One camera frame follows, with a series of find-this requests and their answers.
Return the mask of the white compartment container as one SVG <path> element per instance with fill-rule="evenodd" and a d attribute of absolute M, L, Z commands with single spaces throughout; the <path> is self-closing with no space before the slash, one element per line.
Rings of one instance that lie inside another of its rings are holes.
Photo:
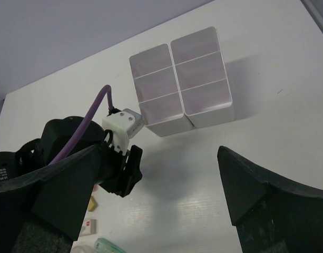
<path fill-rule="evenodd" d="M 215 27 L 170 43 L 185 115 L 196 128 L 235 120 L 233 98 Z"/>
<path fill-rule="evenodd" d="M 133 83 L 144 125 L 159 137 L 190 131 L 168 44 L 130 56 Z"/>

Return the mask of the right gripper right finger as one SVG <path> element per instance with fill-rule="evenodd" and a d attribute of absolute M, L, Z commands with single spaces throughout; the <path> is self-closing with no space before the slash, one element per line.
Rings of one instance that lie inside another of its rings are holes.
<path fill-rule="evenodd" d="M 323 252 L 323 190 L 220 146 L 220 177 L 242 252 Z"/>

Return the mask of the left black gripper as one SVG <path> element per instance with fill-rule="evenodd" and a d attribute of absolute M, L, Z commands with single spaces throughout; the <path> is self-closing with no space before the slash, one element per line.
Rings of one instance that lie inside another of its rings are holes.
<path fill-rule="evenodd" d="M 20 175 L 49 165 L 67 144 L 82 120 L 83 118 L 80 116 L 69 116 L 64 119 L 48 121 L 39 139 L 24 144 L 16 152 L 15 162 Z M 106 137 L 111 138 L 111 132 L 103 130 L 100 125 L 92 121 L 68 155 L 73 155 L 89 146 L 101 143 Z M 99 186 L 122 198 L 129 195 L 134 186 L 142 179 L 140 170 L 142 153 L 141 148 L 133 145 L 128 161 L 126 155 L 102 157 L 99 168 Z"/>

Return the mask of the yellow eraser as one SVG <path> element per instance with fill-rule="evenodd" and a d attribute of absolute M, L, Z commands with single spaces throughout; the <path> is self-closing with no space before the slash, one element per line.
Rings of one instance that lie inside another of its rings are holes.
<path fill-rule="evenodd" d="M 89 204 L 87 206 L 88 212 L 93 212 L 98 207 L 98 204 L 93 196 L 90 197 Z"/>

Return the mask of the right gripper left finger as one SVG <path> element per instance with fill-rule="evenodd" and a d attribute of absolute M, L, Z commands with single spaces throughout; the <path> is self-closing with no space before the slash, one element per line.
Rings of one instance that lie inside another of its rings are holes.
<path fill-rule="evenodd" d="M 0 182 L 0 252 L 69 252 L 98 174 L 97 146 Z"/>

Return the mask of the left white compartment container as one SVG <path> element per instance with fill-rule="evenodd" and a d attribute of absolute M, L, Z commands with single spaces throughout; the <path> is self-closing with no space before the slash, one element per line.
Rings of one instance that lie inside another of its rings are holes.
<path fill-rule="evenodd" d="M 130 56 L 133 83 L 144 125 L 159 137 L 190 131 L 168 44 Z"/>

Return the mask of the right white compartment container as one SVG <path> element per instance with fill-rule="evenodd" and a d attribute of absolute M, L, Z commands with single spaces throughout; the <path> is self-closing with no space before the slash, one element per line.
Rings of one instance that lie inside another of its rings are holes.
<path fill-rule="evenodd" d="M 196 128 L 235 120 L 233 98 L 215 27 L 170 43 L 185 115 Z"/>

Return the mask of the white eraser red label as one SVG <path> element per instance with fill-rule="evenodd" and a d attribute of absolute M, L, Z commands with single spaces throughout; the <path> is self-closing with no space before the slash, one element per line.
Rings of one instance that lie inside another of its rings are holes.
<path fill-rule="evenodd" d="M 96 234 L 96 219 L 85 219 L 83 221 L 79 237 Z"/>

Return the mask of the green highlighter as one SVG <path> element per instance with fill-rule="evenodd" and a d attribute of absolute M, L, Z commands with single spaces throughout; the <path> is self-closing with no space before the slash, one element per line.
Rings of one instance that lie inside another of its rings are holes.
<path fill-rule="evenodd" d="M 125 250 L 105 238 L 98 238 L 95 241 L 94 250 L 99 253 L 126 253 Z"/>

